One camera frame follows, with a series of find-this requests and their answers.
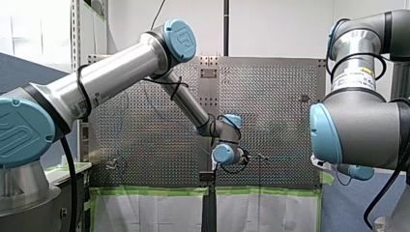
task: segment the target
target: cable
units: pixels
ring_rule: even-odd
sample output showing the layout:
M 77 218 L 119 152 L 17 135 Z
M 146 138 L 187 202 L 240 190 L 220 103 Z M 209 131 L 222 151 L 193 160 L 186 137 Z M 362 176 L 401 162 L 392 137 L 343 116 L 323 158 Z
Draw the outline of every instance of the cable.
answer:
M 341 181 L 341 179 L 338 177 L 337 166 L 336 166 L 336 178 L 337 178 L 338 182 L 339 182 L 341 185 L 343 185 L 343 186 L 349 186 L 350 183 L 352 183 L 352 179 L 353 179 L 352 177 L 350 177 L 350 178 L 349 178 L 349 181 L 348 181 L 347 183 L 343 183 L 343 182 Z
M 398 100 L 394 100 L 392 102 L 405 102 L 410 106 L 410 103 L 409 103 L 408 100 L 398 99 Z M 366 209 L 366 211 L 363 215 L 365 223 L 366 223 L 366 225 L 368 226 L 369 229 L 373 229 L 370 222 L 368 221 L 368 216 L 369 216 L 370 212 L 373 210 L 373 208 L 376 206 L 376 204 L 380 201 L 380 199 L 383 197 L 383 195 L 392 186 L 393 182 L 395 181 L 395 179 L 400 174 L 400 171 L 404 169 L 404 167 L 405 167 L 407 161 L 409 160 L 409 158 L 410 158 L 410 140 L 407 141 L 406 148 L 404 149 L 402 155 L 398 157 L 397 166 L 395 168 L 394 173 L 389 178 L 386 185 L 384 187 L 382 187 L 382 189 L 379 191 L 379 193 L 377 193 L 376 197 L 374 197 L 374 199 L 368 205 L 368 207 L 367 207 L 367 209 Z
M 160 81 L 153 80 L 151 78 L 143 78 L 142 80 L 149 81 L 149 82 L 156 83 L 156 84 L 161 84 L 161 85 L 177 85 L 177 87 L 175 88 L 174 92 L 172 92 L 172 95 L 171 95 L 172 101 L 174 100 L 174 96 L 178 92 L 178 89 L 181 85 L 187 87 L 188 89 L 190 88 L 190 86 L 187 83 L 182 82 L 182 76 L 179 77 L 178 82 L 160 82 Z
M 358 55 L 368 55 L 368 56 L 372 56 L 372 57 L 378 59 L 378 60 L 380 61 L 380 63 L 382 63 L 382 66 L 383 66 L 383 67 L 382 67 L 382 72 L 375 78 L 376 80 L 379 80 L 379 79 L 386 73 L 387 64 L 386 64 L 386 61 L 385 61 L 385 60 L 390 61 L 389 59 L 387 59 L 387 58 L 385 58 L 385 57 L 383 57 L 383 56 L 381 56 L 381 55 L 379 55 L 379 54 L 372 53 L 372 52 L 357 52 L 357 53 L 349 54 L 349 55 L 343 57 L 342 59 L 340 59 L 339 61 L 337 61 L 337 63 L 335 63 L 335 65 L 334 65 L 334 67 L 333 67 L 333 69 L 332 69 L 332 71 L 331 71 L 331 81 L 332 81 L 332 82 L 334 81 L 335 72 L 336 72 L 337 68 L 338 68 L 343 62 L 347 61 L 348 59 L 350 59 L 350 58 L 353 57 L 353 56 L 358 56 Z
M 162 3 L 160 5 L 160 8 L 158 9 L 157 15 L 155 15 L 153 24 L 151 25 L 151 30 L 154 28 L 155 22 L 157 21 L 158 16 L 160 15 L 160 12 L 162 10 L 163 4 L 165 3 L 166 0 L 162 0 Z
M 75 232 L 76 228 L 76 220 L 77 220 L 77 185 L 76 185 L 76 174 L 75 174 L 75 166 L 73 161 L 72 151 L 70 150 L 69 143 L 67 142 L 66 136 L 60 139 L 61 145 L 63 146 L 64 153 L 66 154 L 67 164 L 69 165 L 69 172 L 70 172 L 70 183 L 72 186 L 72 214 L 70 220 L 70 232 Z
M 333 39 L 335 38 L 335 33 L 338 29 L 338 27 L 341 25 L 341 23 L 350 20 L 349 18 L 341 18 L 337 21 L 337 23 L 335 24 L 334 28 L 332 29 L 331 34 L 329 35 L 329 44 L 328 44 L 328 49 L 326 51 L 326 71 L 328 72 L 328 74 L 331 73 L 331 70 L 329 69 L 329 59 L 331 56 L 331 48 L 332 48 L 332 44 L 333 44 Z
M 81 93 L 84 96 L 85 101 L 87 102 L 87 105 L 86 105 L 87 111 L 85 112 L 85 114 L 80 119 L 88 118 L 88 116 L 90 116 L 90 114 L 91 114 L 91 109 L 92 109 L 90 97 L 88 96 L 87 91 L 85 90 L 84 84 L 81 81 L 81 72 L 87 66 L 89 66 L 89 65 L 88 64 L 87 65 L 82 65 L 82 66 L 78 67 L 78 69 L 76 71 L 77 85 L 78 85 L 79 89 L 81 90 Z
M 243 170 L 245 170 L 245 168 L 247 168 L 247 166 L 248 166 L 248 163 L 246 162 L 246 163 L 241 167 L 241 169 L 239 169 L 238 171 L 229 171 L 229 170 L 227 170 L 227 169 L 225 168 L 225 166 L 223 166 L 222 164 L 220 165 L 220 168 L 222 168 L 222 170 L 223 170 L 224 172 L 226 172 L 226 173 L 236 175 L 236 174 L 242 172 Z

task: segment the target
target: white wall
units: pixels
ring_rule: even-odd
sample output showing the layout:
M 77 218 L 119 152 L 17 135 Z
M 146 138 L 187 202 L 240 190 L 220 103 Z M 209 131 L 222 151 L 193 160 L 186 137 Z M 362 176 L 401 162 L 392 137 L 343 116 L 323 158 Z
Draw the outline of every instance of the white wall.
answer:
M 230 2 L 231 56 L 325 56 L 327 35 L 332 27 L 333 1 Z
M 230 56 L 324 58 L 329 31 L 342 17 L 358 18 L 404 9 L 409 0 L 231 0 Z M 161 0 L 108 0 L 108 52 L 138 41 Z M 197 55 L 223 52 L 223 0 L 168 0 L 156 25 L 182 18 L 198 39 Z M 393 66 L 377 83 L 390 98 Z
M 139 40 L 148 31 L 161 0 L 108 0 L 108 51 L 123 50 Z M 156 25 L 170 18 L 181 18 L 192 28 L 198 41 L 198 53 L 222 53 L 222 7 L 220 0 L 168 0 Z
M 70 0 L 0 0 L 0 52 L 70 72 Z

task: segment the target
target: black cable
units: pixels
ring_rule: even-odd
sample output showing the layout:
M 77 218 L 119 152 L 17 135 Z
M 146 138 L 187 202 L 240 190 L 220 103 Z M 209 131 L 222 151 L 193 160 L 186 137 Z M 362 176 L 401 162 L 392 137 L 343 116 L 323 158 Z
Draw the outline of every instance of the black cable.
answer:
M 155 15 L 153 24 L 151 25 L 151 30 L 154 28 L 155 22 L 157 21 L 158 16 L 160 15 L 160 12 L 162 10 L 163 4 L 165 3 L 166 0 L 162 0 L 162 3 L 160 5 L 160 8 L 158 9 L 157 15 Z
M 337 68 L 338 68 L 343 62 L 347 61 L 348 59 L 350 59 L 350 58 L 353 57 L 353 56 L 359 56 L 359 55 L 372 56 L 372 57 L 378 59 L 378 60 L 380 61 L 380 63 L 382 63 L 382 66 L 383 66 L 383 67 L 382 67 L 382 72 L 375 78 L 376 80 L 380 79 L 380 78 L 386 73 L 387 64 L 386 64 L 386 61 L 385 61 L 385 60 L 389 61 L 389 59 L 387 59 L 387 58 L 385 58 L 385 57 L 383 57 L 383 56 L 381 56 L 381 55 L 379 55 L 379 54 L 372 53 L 372 52 L 357 52 L 357 53 L 349 54 L 349 55 L 343 57 L 342 59 L 340 59 L 339 61 L 337 61 L 337 63 L 335 63 L 335 65 L 334 65 L 334 67 L 333 67 L 333 69 L 332 69 L 332 71 L 331 71 L 331 82 L 334 81 L 335 72 L 336 72 Z
M 227 169 L 225 168 L 225 166 L 223 166 L 222 164 L 220 165 L 220 168 L 222 168 L 222 170 L 223 170 L 224 172 L 226 172 L 226 173 L 235 175 L 235 174 L 238 174 L 238 173 L 242 172 L 243 170 L 245 170 L 245 168 L 247 168 L 247 166 L 248 166 L 248 163 L 246 162 L 246 163 L 241 167 L 241 169 L 239 169 L 238 171 L 229 171 L 229 170 L 227 170 Z
M 407 103 L 410 106 L 410 103 L 408 100 L 403 100 L 402 102 Z M 383 195 L 389 190 L 389 188 L 392 186 L 392 184 L 395 182 L 395 179 L 398 177 L 400 174 L 400 171 L 404 169 L 407 161 L 410 158 L 410 140 L 407 141 L 406 148 L 403 151 L 403 154 L 398 157 L 397 159 L 397 166 L 395 167 L 395 171 L 392 174 L 392 176 L 389 178 L 388 182 L 382 189 L 377 193 L 376 197 L 371 201 L 371 203 L 368 205 L 363 218 L 365 220 L 365 223 L 369 229 L 373 229 L 373 226 L 370 224 L 368 221 L 368 216 L 370 215 L 370 212 L 373 210 L 373 208 L 376 206 L 376 204 L 380 201 L 380 199 L 383 197 Z
M 326 71 L 328 72 L 328 74 L 331 73 L 331 70 L 329 69 L 329 59 L 331 56 L 331 48 L 332 48 L 332 43 L 333 43 L 333 39 L 335 38 L 335 33 L 338 29 L 338 27 L 341 25 L 341 23 L 350 20 L 349 18 L 341 18 L 337 21 L 337 23 L 335 24 L 334 28 L 332 29 L 331 34 L 329 35 L 329 44 L 328 44 L 328 49 L 326 51 Z
M 215 134 L 215 132 L 217 131 L 217 122 L 215 122 L 217 119 L 215 118 L 215 115 L 213 114 L 208 114 L 210 117 L 212 117 L 212 122 L 209 125 L 209 134 L 211 134 L 211 147 L 214 146 L 215 143 L 215 138 L 217 137 L 217 135 Z
M 77 213 L 77 202 L 78 202 L 78 193 L 77 193 L 77 185 L 76 185 L 76 174 L 75 174 L 75 166 L 72 151 L 70 150 L 69 143 L 67 142 L 66 136 L 60 139 L 61 145 L 63 146 L 64 153 L 66 154 L 67 164 L 69 165 L 69 172 L 70 172 L 70 184 L 72 188 L 71 196 L 72 196 L 72 213 L 71 213 L 71 220 L 70 220 L 70 232 L 75 232 L 76 228 L 76 213 Z
M 85 90 L 84 84 L 81 81 L 81 72 L 87 66 L 89 66 L 89 65 L 88 64 L 87 65 L 82 65 L 82 66 L 78 67 L 78 69 L 76 71 L 77 85 L 78 85 L 79 89 L 81 90 L 81 93 L 84 96 L 85 101 L 87 102 L 87 105 L 86 105 L 86 107 L 87 107 L 86 110 L 87 111 L 85 112 L 85 114 L 80 119 L 88 118 L 88 116 L 90 116 L 90 114 L 91 114 L 91 109 L 92 109 L 90 97 L 88 96 L 87 91 Z
M 174 100 L 174 97 L 176 93 L 178 92 L 178 89 L 181 85 L 187 88 L 190 88 L 190 86 L 187 83 L 182 82 L 182 76 L 179 77 L 178 82 L 160 82 L 160 81 L 153 80 L 151 78 L 143 78 L 142 80 L 149 81 L 149 82 L 156 83 L 156 84 L 161 84 L 161 85 L 177 85 L 177 87 L 175 88 L 174 92 L 171 95 L 172 101 Z

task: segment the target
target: green tape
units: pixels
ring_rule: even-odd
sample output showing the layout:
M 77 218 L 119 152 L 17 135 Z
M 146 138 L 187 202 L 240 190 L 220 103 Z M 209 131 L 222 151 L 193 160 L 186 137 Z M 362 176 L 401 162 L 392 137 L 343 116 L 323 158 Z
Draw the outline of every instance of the green tape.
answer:
M 91 208 L 90 201 L 84 202 L 84 211 L 88 211 Z
M 208 193 L 206 188 L 151 188 L 151 187 L 106 187 L 90 188 L 92 195 L 152 195 L 152 196 L 196 196 Z
M 93 194 L 92 191 L 90 190 L 90 208 L 91 208 L 91 226 L 90 226 L 90 230 L 91 232 L 94 232 L 94 222 L 95 222 L 95 214 L 96 214 L 96 204 L 97 204 L 97 195 Z
M 320 172 L 320 183 L 323 185 L 329 185 L 332 186 L 335 181 L 335 177 L 332 176 L 332 174 L 327 173 L 325 171 Z
M 238 195 L 238 194 L 272 194 L 272 195 L 291 195 L 304 197 L 317 197 L 321 190 L 308 189 L 287 189 L 287 188 L 258 188 L 258 187 L 216 187 L 217 195 Z
M 317 199 L 317 215 L 316 215 L 316 230 L 317 232 L 322 231 L 322 191 Z

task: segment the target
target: white tarp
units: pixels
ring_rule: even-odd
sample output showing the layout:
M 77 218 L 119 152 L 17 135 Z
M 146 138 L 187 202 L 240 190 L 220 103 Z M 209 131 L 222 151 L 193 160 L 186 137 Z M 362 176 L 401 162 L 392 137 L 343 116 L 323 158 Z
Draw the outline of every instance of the white tarp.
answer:
M 316 232 L 318 197 L 219 195 L 218 231 Z
M 96 232 L 200 232 L 202 195 L 99 195 Z M 317 232 L 320 197 L 286 194 L 221 194 L 217 227 L 222 232 Z
M 200 232 L 202 196 L 99 196 L 94 231 Z

